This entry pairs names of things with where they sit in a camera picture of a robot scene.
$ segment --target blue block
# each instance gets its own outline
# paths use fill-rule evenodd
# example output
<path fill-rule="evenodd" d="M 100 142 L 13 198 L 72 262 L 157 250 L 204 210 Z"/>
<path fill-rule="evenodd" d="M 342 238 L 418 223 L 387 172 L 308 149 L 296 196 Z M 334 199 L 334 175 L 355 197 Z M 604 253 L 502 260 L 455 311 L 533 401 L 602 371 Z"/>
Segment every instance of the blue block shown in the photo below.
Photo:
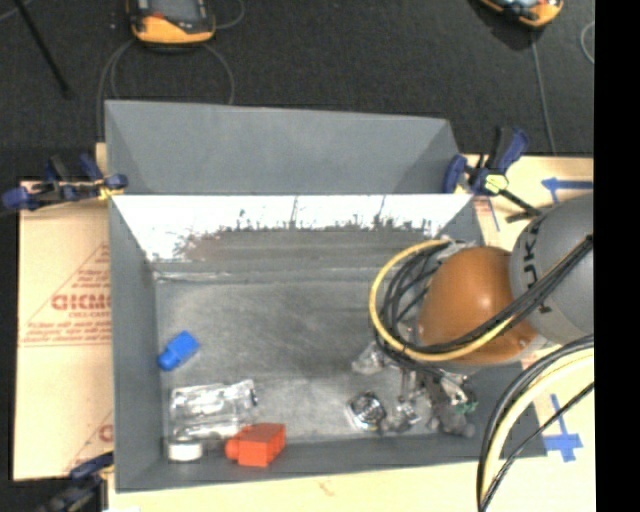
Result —
<path fill-rule="evenodd" d="M 187 331 L 182 331 L 173 338 L 158 356 L 158 366 L 164 371 L 171 371 L 184 364 L 200 348 L 200 343 Z"/>

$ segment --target black carpet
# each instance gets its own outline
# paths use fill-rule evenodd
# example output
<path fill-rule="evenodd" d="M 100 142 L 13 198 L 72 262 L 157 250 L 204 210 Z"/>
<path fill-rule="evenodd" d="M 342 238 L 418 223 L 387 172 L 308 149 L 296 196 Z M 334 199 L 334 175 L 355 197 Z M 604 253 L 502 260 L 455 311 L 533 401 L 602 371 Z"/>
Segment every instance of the black carpet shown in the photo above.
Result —
<path fill-rule="evenodd" d="M 14 0 L 0 0 L 0 191 L 41 176 L 54 153 L 73 162 L 94 147 L 103 70 L 132 38 L 124 0 L 23 1 L 73 97 L 61 94 Z M 239 4 L 216 0 L 214 12 L 224 24 Z M 160 55 L 133 45 L 106 90 L 110 97 L 216 103 L 233 93 L 236 105 L 442 117 L 465 153 L 489 151 L 498 126 L 519 126 L 530 154 L 593 156 L 594 20 L 595 0 L 567 1 L 536 33 L 477 0 L 246 0 L 242 21 L 212 42 L 235 87 L 212 52 Z M 15 218 L 0 218 L 0 236 L 0 509 L 17 512 L 64 482 L 9 481 Z"/>

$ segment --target yellow cable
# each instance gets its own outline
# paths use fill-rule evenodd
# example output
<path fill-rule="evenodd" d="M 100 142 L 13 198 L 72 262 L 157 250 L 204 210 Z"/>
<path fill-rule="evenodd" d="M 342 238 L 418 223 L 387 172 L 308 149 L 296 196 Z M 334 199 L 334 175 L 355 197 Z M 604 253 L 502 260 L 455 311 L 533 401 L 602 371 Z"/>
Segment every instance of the yellow cable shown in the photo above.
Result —
<path fill-rule="evenodd" d="M 587 355 L 583 355 L 580 358 L 573 358 L 570 362 L 565 363 L 560 367 L 552 368 L 543 375 L 541 375 L 533 384 L 531 384 L 525 393 L 523 393 L 511 406 L 504 419 L 500 423 L 500 426 L 496 429 L 493 436 L 493 440 L 487 452 L 487 458 L 485 462 L 484 472 L 482 475 L 482 500 L 484 500 L 491 482 L 498 473 L 497 466 L 500 460 L 500 453 L 502 452 L 503 445 L 507 439 L 509 432 L 513 428 L 513 425 L 518 418 L 522 415 L 524 410 L 531 404 L 540 394 L 548 389 L 553 383 L 566 377 L 569 373 L 572 373 L 588 364 L 593 364 L 594 352 L 593 349 L 585 350 Z"/>
<path fill-rule="evenodd" d="M 382 338 L 394 349 L 418 361 L 448 361 L 450 359 L 455 359 L 456 357 L 461 357 L 470 352 L 473 352 L 474 350 L 477 350 L 478 348 L 480 348 L 482 345 L 485 345 L 488 342 L 490 342 L 492 339 L 494 339 L 500 333 L 500 331 L 507 324 L 509 324 L 509 322 L 511 322 L 512 319 L 514 318 L 514 315 L 512 315 L 508 319 L 504 320 L 502 323 L 497 325 L 496 327 L 488 330 L 485 334 L 480 336 L 475 341 L 469 343 L 468 345 L 459 349 L 451 350 L 449 352 L 444 352 L 442 354 L 425 354 L 423 352 L 418 352 L 416 350 L 413 350 L 409 347 L 406 347 L 403 343 L 395 339 L 389 333 L 389 331 L 387 331 L 385 326 L 382 324 L 380 317 L 378 316 L 378 308 L 376 305 L 378 289 L 380 288 L 380 285 L 384 280 L 385 276 L 387 275 L 387 273 L 399 261 L 409 256 L 412 256 L 413 254 L 423 249 L 427 249 L 430 247 L 438 247 L 440 245 L 445 245 L 448 243 L 449 242 L 446 240 L 427 240 L 425 242 L 420 242 L 419 244 L 413 245 L 402 252 L 399 252 L 393 258 L 391 258 L 384 265 L 384 267 L 382 267 L 382 269 L 380 270 L 380 272 L 378 272 L 378 275 L 374 279 L 373 284 L 371 285 L 371 292 L 369 293 L 369 316 L 371 317 L 374 327 L 376 328 L 380 336 L 382 336 Z"/>

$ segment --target clamp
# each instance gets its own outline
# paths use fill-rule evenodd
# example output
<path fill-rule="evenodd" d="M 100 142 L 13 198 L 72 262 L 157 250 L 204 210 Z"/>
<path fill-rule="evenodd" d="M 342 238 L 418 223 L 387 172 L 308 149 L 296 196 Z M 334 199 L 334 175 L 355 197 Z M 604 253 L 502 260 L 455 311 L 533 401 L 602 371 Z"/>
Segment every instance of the clamp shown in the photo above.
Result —
<path fill-rule="evenodd" d="M 17 187 L 2 194 L 8 210 L 34 211 L 45 206 L 75 202 L 95 197 L 106 198 L 124 190 L 129 184 L 123 174 L 105 177 L 98 164 L 86 153 L 80 155 L 81 181 L 74 179 L 58 155 L 49 158 L 44 179 L 30 188 Z"/>
<path fill-rule="evenodd" d="M 442 191 L 446 194 L 453 193 L 462 184 L 468 193 L 480 196 L 501 195 L 524 209 L 529 216 L 540 215 L 540 210 L 507 190 L 507 171 L 528 146 L 529 138 L 519 128 L 512 128 L 510 132 L 499 128 L 493 151 L 488 157 L 481 155 L 475 167 L 468 165 L 467 159 L 460 154 L 451 159 L 445 171 Z"/>
<path fill-rule="evenodd" d="M 107 452 L 72 469 L 69 478 L 73 483 L 35 512 L 79 512 L 98 496 L 105 501 L 105 479 L 101 472 L 113 464 L 113 452 Z"/>

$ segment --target orange block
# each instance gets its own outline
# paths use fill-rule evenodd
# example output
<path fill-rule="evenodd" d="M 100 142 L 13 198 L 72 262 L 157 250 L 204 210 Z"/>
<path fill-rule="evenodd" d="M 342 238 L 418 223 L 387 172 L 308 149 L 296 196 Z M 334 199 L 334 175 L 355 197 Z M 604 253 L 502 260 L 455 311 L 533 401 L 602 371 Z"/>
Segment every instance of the orange block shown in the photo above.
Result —
<path fill-rule="evenodd" d="M 266 468 L 285 447 L 285 426 L 258 423 L 244 427 L 227 441 L 225 455 L 241 466 Z"/>

